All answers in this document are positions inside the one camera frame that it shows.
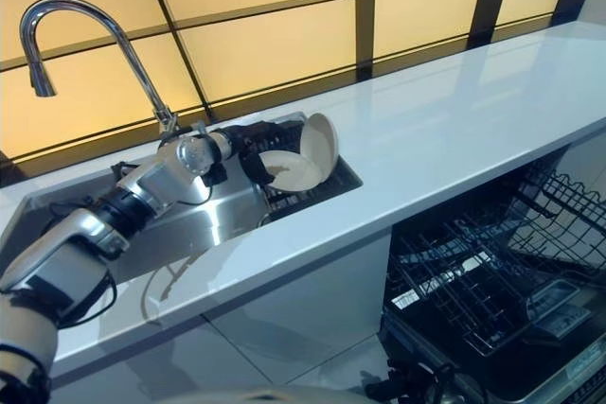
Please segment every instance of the wire rack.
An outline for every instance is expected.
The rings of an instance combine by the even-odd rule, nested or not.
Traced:
[[[606,267],[599,194],[567,175],[528,175],[507,207],[481,204],[431,231],[399,235],[388,272],[392,303],[433,304],[489,356],[597,285]]]
[[[290,121],[281,124],[282,130],[271,136],[254,141],[251,149],[257,153],[267,150],[287,150],[299,153],[299,143],[303,130],[302,121]],[[315,205],[327,199],[343,194],[362,185],[347,163],[339,157],[330,177],[315,188],[296,193],[279,191],[268,185],[261,189],[269,207],[267,220],[279,220],[303,208]]]

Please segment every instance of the tile floor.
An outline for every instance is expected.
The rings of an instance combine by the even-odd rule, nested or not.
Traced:
[[[377,336],[295,378],[293,385],[312,385],[364,394],[364,386],[387,378],[387,355]]]

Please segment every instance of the drying rack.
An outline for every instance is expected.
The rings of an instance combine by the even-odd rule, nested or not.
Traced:
[[[573,297],[606,268],[599,194],[536,166],[507,207],[480,205],[394,239],[392,304],[433,305],[482,356],[519,336],[561,339],[590,315]]]

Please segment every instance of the chrome faucet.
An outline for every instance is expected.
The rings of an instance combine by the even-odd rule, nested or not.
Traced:
[[[90,16],[102,23],[109,30],[150,99],[150,103],[153,105],[153,114],[160,122],[160,132],[175,131],[178,128],[177,115],[170,111],[169,107],[164,104],[156,92],[150,77],[134,52],[124,30],[107,13],[83,0],[39,0],[30,6],[21,18],[19,35],[21,37],[21,45],[26,52],[31,86],[36,91],[36,95],[38,97],[53,97],[57,94],[46,73],[42,55],[36,43],[36,27],[48,13],[61,9],[77,11]]]

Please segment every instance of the white countertop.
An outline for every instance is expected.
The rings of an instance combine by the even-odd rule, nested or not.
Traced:
[[[60,333],[53,376],[606,126],[605,61],[606,27],[573,23],[255,114],[267,120],[296,111],[326,114],[341,155],[364,185],[208,250],[164,300],[169,277],[163,271],[151,281],[148,273],[121,284],[114,308]],[[155,147],[124,150],[0,189],[0,230],[30,192],[149,155]]]

